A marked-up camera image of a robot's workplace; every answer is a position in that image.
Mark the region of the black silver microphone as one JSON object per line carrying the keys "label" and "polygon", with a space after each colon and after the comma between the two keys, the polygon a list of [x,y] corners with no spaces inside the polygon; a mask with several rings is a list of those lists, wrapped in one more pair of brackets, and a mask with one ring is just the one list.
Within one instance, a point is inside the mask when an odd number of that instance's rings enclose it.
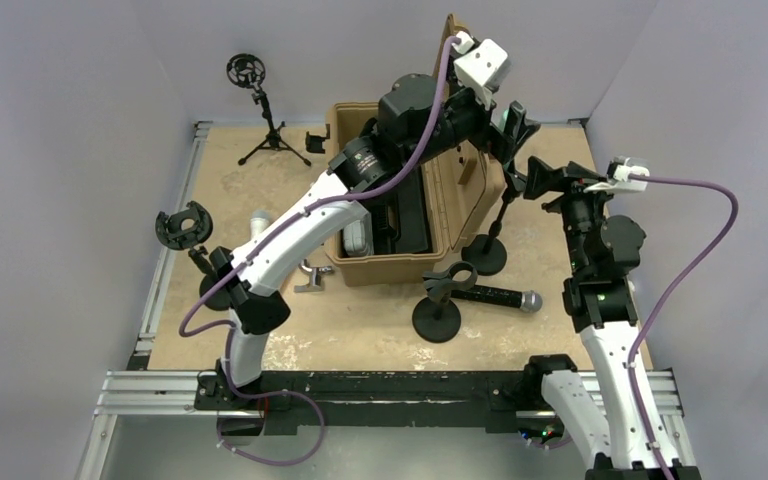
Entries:
{"label": "black silver microphone", "polygon": [[518,291],[486,285],[474,285],[467,290],[454,290],[455,299],[479,302],[489,305],[514,308],[525,313],[536,313],[542,309],[543,299],[534,290]]}

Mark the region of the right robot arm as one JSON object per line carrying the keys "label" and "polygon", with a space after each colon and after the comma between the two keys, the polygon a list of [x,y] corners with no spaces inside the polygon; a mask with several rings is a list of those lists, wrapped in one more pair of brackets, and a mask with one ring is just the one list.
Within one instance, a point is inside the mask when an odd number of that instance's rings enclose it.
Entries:
{"label": "right robot arm", "polygon": [[525,198],[558,195],[542,208],[562,218],[571,265],[562,299],[592,363],[601,399],[593,399],[563,355],[532,358],[521,392],[533,406],[552,407],[588,479],[701,476],[697,466],[682,459],[659,416],[640,354],[642,329],[628,275],[640,264],[646,234],[631,218],[605,212],[615,194],[643,192],[648,175],[629,158],[614,160],[605,175],[575,162],[552,167],[536,156],[527,165]]}

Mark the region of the white microphone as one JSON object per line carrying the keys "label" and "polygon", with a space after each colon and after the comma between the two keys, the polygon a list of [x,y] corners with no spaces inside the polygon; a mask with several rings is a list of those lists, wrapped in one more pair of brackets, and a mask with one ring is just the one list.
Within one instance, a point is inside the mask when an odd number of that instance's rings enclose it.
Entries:
{"label": "white microphone", "polygon": [[268,211],[258,209],[255,210],[249,220],[249,231],[252,238],[257,237],[263,233],[271,224],[273,219]]}

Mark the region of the green microphone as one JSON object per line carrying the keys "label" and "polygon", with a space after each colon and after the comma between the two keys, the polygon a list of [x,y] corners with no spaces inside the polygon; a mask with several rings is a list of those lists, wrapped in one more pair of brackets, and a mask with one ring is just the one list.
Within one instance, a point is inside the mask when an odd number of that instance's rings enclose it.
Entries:
{"label": "green microphone", "polygon": [[499,122],[498,122],[498,127],[499,127],[500,130],[505,131],[506,125],[508,123],[509,115],[510,115],[510,108],[506,108],[502,112],[501,117],[500,117]]}

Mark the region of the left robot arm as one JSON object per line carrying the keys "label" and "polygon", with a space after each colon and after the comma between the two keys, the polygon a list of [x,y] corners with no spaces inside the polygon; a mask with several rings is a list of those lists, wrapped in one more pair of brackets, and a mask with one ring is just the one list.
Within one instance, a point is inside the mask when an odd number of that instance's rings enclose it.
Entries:
{"label": "left robot arm", "polygon": [[407,74],[380,98],[371,127],[330,161],[302,199],[265,231],[230,251],[213,293],[230,296],[228,337],[220,359],[219,395],[244,409],[263,397],[262,359],[272,331],[291,314],[280,292],[290,272],[327,238],[361,219],[422,163],[465,142],[508,164],[540,125],[512,102],[502,124],[482,85]]}

